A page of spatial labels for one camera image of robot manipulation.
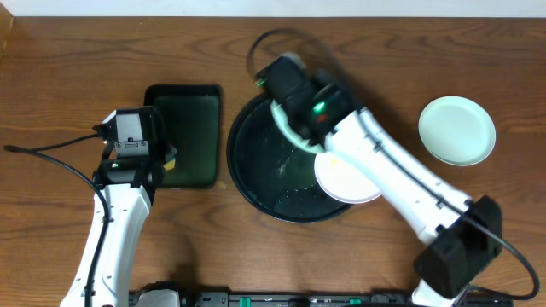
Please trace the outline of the mint plate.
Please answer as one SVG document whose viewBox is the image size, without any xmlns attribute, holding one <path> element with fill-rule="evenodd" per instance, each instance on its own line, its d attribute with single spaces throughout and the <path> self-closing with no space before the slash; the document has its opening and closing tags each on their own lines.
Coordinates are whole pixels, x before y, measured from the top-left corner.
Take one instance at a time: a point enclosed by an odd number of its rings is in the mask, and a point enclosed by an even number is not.
<svg viewBox="0 0 546 307">
<path fill-rule="evenodd" d="M 418 121 L 425 149 L 446 164 L 477 165 L 496 145 L 491 116 L 476 102 L 461 96 L 443 96 L 427 104 Z"/>
<path fill-rule="evenodd" d="M 309 139 L 304 139 L 292 130 L 288 124 L 288 116 L 282 109 L 282 106 L 275 100 L 271 101 L 270 111 L 272 118 L 279 131 L 290 141 L 296 148 L 307 152 L 308 154 L 322 154 L 325 152 L 322 145 L 311 145 Z"/>
</svg>

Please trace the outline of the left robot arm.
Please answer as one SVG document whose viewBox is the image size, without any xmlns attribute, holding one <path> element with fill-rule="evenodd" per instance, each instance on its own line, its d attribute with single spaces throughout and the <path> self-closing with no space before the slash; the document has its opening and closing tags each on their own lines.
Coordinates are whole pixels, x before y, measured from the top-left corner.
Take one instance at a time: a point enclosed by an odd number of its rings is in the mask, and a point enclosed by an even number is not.
<svg viewBox="0 0 546 307">
<path fill-rule="evenodd" d="M 94 174 L 98 192 L 90 233 L 62 306 L 127 306 L 131 274 L 142 226 L 155 187 Z"/>
</svg>

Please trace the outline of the green yellow sponge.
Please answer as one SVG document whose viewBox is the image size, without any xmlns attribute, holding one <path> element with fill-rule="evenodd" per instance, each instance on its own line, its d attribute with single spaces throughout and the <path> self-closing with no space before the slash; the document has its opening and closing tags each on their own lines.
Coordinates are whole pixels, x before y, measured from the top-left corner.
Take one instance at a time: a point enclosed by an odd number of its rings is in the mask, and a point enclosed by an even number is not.
<svg viewBox="0 0 546 307">
<path fill-rule="evenodd" d="M 170 171 L 175 168 L 176 156 L 177 156 L 177 150 L 174 147 L 169 147 L 169 149 L 166 152 L 165 163 L 163 164 L 163 169 L 165 171 Z"/>
</svg>

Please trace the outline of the mint plate top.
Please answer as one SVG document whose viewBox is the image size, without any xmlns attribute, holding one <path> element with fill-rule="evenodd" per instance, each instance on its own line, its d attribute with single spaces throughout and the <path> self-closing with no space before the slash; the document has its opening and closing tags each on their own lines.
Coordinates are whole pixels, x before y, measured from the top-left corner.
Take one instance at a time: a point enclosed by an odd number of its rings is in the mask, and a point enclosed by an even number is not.
<svg viewBox="0 0 546 307">
<path fill-rule="evenodd" d="M 288 124 L 288 116 L 282 109 L 282 106 L 275 100 L 271 101 L 270 111 L 272 118 L 279 131 L 290 141 L 296 148 L 307 152 L 308 154 L 322 154 L 325 152 L 322 145 L 311 145 L 309 139 L 304 139 L 292 130 Z"/>
</svg>

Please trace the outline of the white pink plate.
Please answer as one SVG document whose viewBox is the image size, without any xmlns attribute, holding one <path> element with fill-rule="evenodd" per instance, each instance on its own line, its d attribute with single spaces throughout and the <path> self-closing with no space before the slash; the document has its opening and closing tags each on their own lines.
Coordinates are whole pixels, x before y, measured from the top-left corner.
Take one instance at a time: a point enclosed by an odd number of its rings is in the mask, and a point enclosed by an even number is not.
<svg viewBox="0 0 546 307">
<path fill-rule="evenodd" d="M 362 204 L 382 195 L 382 192 L 356 167 L 333 153 L 317 154 L 314 172 L 321 189 L 340 202 Z"/>
</svg>

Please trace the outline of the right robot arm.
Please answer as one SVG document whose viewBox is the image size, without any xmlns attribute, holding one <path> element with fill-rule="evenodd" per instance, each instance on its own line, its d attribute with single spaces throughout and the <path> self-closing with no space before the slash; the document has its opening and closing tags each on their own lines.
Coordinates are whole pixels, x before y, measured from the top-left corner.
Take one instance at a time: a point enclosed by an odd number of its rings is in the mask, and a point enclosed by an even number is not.
<svg viewBox="0 0 546 307">
<path fill-rule="evenodd" d="M 421 280 L 412 302 L 460 302 L 470 282 L 500 252 L 499 205 L 487 196 L 473 201 L 434 175 L 337 83 L 297 77 L 268 90 L 276 124 L 291 142 L 320 147 L 355 167 L 425 245 L 414 261 Z"/>
</svg>

